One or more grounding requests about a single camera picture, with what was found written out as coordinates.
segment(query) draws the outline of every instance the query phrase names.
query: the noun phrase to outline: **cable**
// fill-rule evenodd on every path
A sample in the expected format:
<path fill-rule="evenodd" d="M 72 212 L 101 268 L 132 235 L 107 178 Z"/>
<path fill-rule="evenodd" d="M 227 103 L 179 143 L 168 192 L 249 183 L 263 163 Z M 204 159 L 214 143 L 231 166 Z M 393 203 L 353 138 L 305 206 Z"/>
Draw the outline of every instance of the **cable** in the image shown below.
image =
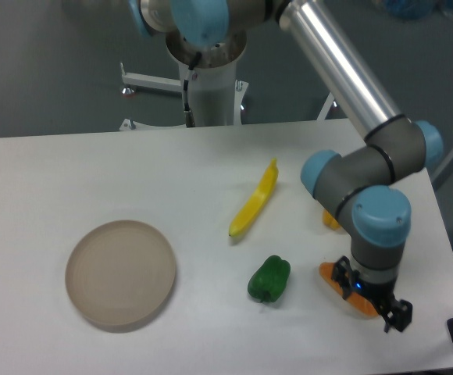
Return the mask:
<path fill-rule="evenodd" d="M 190 65 L 188 66 L 187 76 L 185 77 L 184 82 L 183 82 L 183 103 L 184 103 L 184 111 L 186 113 L 189 113 L 191 111 L 190 104 L 188 103 L 188 84 L 192 77 L 192 72 L 194 71 L 195 67 L 200 63 L 201 58 L 202 58 L 202 54 L 200 52 L 197 52 L 195 54 L 195 57 L 192 59 Z"/>

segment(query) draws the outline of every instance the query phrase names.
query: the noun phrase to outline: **orange object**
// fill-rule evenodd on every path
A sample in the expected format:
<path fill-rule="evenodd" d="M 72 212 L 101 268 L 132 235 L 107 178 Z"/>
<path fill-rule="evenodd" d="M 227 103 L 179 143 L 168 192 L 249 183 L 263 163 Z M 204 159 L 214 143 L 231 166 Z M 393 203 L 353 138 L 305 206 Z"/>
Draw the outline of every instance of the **orange object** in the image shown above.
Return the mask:
<path fill-rule="evenodd" d="M 322 222 L 332 230 L 341 228 L 341 225 L 326 209 L 323 210 Z"/>
<path fill-rule="evenodd" d="M 331 275 L 333 272 L 333 267 L 334 263 L 329 263 L 329 262 L 324 262 L 320 265 L 319 267 L 319 273 L 320 276 L 331 286 L 333 289 L 339 293 L 339 295 L 343 295 L 343 291 L 341 290 L 341 287 L 336 281 L 333 281 L 331 279 Z M 350 305 L 355 307 L 358 311 L 361 313 L 366 314 L 367 316 L 373 318 L 378 316 L 379 314 L 377 313 L 376 309 L 374 309 L 374 306 L 372 303 L 367 301 L 365 298 L 363 298 L 361 295 L 357 295 L 356 293 L 352 292 L 350 297 L 346 299 L 346 302 L 348 302 Z"/>

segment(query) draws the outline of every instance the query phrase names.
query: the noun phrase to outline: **silver arm tube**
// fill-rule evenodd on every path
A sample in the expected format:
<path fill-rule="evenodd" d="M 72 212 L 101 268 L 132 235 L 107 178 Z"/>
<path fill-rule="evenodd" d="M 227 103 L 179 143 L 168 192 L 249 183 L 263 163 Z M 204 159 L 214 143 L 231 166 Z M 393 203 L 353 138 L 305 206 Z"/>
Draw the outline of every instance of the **silver arm tube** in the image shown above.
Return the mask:
<path fill-rule="evenodd" d="M 279 24 L 282 30 L 293 34 L 363 137 L 401 115 L 320 0 L 293 0 L 283 11 Z"/>

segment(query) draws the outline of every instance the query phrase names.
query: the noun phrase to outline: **green bell pepper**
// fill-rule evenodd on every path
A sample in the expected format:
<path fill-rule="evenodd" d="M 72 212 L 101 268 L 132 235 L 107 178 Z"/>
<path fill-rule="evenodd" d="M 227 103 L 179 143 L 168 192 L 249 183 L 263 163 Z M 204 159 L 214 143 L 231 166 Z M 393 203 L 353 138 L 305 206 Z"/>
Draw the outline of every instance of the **green bell pepper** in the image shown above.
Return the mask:
<path fill-rule="evenodd" d="M 284 292 L 291 265 L 278 255 L 269 256 L 252 275 L 248 284 L 248 293 L 260 302 L 275 302 Z"/>

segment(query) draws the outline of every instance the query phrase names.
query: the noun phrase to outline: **white table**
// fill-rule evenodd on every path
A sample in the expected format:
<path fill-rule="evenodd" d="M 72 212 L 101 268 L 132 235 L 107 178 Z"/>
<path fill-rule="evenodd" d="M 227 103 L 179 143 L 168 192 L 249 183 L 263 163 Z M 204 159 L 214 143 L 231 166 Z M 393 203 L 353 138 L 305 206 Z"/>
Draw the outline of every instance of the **white table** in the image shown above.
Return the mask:
<path fill-rule="evenodd" d="M 410 327 L 383 332 L 318 277 L 349 255 L 299 180 L 303 162 L 363 143 L 347 120 L 0 139 L 0 374 L 392 373 L 453 367 L 453 255 L 426 172 L 397 185 L 412 203 L 396 287 Z M 279 182 L 246 238 L 234 214 L 277 157 Z M 164 311 L 129 334 L 80 317 L 67 259 L 93 228 L 141 220 L 160 229 L 178 275 Z M 247 283 L 272 254 L 292 265 L 284 296 L 264 306 Z"/>

